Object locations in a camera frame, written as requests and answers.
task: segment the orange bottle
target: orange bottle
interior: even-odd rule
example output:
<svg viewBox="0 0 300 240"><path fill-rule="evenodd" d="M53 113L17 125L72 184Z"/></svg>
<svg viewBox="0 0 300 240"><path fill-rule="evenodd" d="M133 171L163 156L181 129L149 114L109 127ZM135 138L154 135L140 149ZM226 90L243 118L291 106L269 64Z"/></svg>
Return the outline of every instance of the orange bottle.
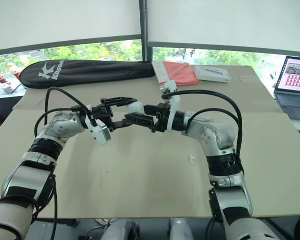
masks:
<svg viewBox="0 0 300 240"><path fill-rule="evenodd" d="M20 80L21 70L14 63L10 62L7 64L10 72L16 77L16 79Z"/></svg>

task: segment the green foliage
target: green foliage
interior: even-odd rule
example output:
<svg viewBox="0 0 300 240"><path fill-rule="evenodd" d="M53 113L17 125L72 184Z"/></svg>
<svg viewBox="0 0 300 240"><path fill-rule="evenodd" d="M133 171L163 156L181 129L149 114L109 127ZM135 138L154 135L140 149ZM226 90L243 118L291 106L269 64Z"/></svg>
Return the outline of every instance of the green foliage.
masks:
<svg viewBox="0 0 300 240"><path fill-rule="evenodd" d="M251 66L258 75L265 67L264 58L268 56L265 53L244 52L244 51L225 51L225 50L207 50L206 55L199 60L202 65L243 65Z"/></svg>
<svg viewBox="0 0 300 240"><path fill-rule="evenodd" d="M153 60L166 60L167 57L176 57L179 52L177 48L169 47L154 47L153 48Z"/></svg>
<svg viewBox="0 0 300 240"><path fill-rule="evenodd" d="M7 64L14 63L18 67L26 67L30 64L36 63L42 61L40 58L34 58L32 59L30 55L26 55L26 57L23 58L23 61L21 60L20 56L9 54L8 56L0 56L0 74L5 74L9 72L9 67Z"/></svg>
<svg viewBox="0 0 300 240"><path fill-rule="evenodd" d="M87 59L114 61L141 61L142 50L140 40L90 43L74 46L52 47L43 50L50 60L55 59Z"/></svg>

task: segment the small white object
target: small white object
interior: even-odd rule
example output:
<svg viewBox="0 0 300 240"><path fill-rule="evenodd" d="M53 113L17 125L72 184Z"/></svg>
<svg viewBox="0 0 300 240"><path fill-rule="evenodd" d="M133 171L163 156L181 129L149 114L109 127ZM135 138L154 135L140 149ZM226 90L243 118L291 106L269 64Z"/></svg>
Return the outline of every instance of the small white object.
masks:
<svg viewBox="0 0 300 240"><path fill-rule="evenodd" d="M127 109L128 109L128 113L139 113L139 114L145 114L144 113L144 106L143 104L140 102L140 101L135 101L133 103L130 103L128 106L127 106Z"/></svg>
<svg viewBox="0 0 300 240"><path fill-rule="evenodd" d="M195 160L195 156L194 155L190 155L190 163L194 164L194 160Z"/></svg>
<svg viewBox="0 0 300 240"><path fill-rule="evenodd" d="M192 68L198 80L228 83L232 79L225 68L213 68L202 65L193 65Z"/></svg>
<svg viewBox="0 0 300 240"><path fill-rule="evenodd" d="M168 73L166 72L166 69L164 67L163 61L152 61L152 67L160 84L168 82L170 80Z"/></svg>

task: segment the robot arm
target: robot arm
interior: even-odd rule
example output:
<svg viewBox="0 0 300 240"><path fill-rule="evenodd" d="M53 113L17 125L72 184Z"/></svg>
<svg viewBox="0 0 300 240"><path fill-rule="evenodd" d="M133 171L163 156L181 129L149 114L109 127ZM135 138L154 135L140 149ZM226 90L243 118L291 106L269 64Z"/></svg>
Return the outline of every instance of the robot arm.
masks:
<svg viewBox="0 0 300 240"><path fill-rule="evenodd" d="M162 91L176 91L168 82ZM115 97L101 99L96 107L88 106L93 121L83 111L58 112L35 138L15 170L5 179L0 198L0 240L23 240L31 219L35 220L51 199L55 188L53 171L66 141L88 129L95 140L105 144L117 128L139 125L152 132L180 131L196 139L202 146L209 165L209 190L214 219L222 222L227 240L278 239L260 220L251 218L252 205L237 159L232 128L225 122L215 122L208 116L195 117L188 126L192 112L178 111L180 98L172 96L165 103L143 106L136 99ZM113 122L111 106L127 106L122 121Z"/></svg>
<svg viewBox="0 0 300 240"><path fill-rule="evenodd" d="M53 171L66 141L89 129L94 139L109 140L105 124L93 126L77 112L58 112L43 127L16 168L5 178L0 198L0 240L23 240L35 216L51 199L55 188Z"/></svg>

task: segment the gray floor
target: gray floor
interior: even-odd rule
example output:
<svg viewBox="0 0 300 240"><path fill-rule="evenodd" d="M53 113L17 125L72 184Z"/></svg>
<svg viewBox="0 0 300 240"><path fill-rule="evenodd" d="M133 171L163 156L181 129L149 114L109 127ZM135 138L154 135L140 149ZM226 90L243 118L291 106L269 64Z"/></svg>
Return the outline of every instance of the gray floor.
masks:
<svg viewBox="0 0 300 240"><path fill-rule="evenodd" d="M294 235L294 226L298 221L297 216L290 217L276 217L272 218L277 224L280 225L283 229L289 232L292 236ZM168 219L166 218L136 218L134 219L138 222L140 226L140 234L142 240L167 240L167 230L168 230ZM204 231L205 227L208 223L208 219L205 218L190 218L187 219L190 228L192 230L193 236L195 240L203 240L204 239ZM76 227L69 227L66 225L57 225L55 240L77 240L79 235L85 235L86 231L92 227L97 226L97 222L94 219L81 219L80 224ZM272 226L270 226L274 233L281 240L285 240L285 238L280 235ZM26 240L50 240L52 232L52 223L45 223L36 221L34 222L28 232ZM103 234L103 229L97 229L91 232L91 236L93 240L100 239ZM213 231L213 239L215 240L225 240L225 235L222 226L218 223L215 225Z"/></svg>

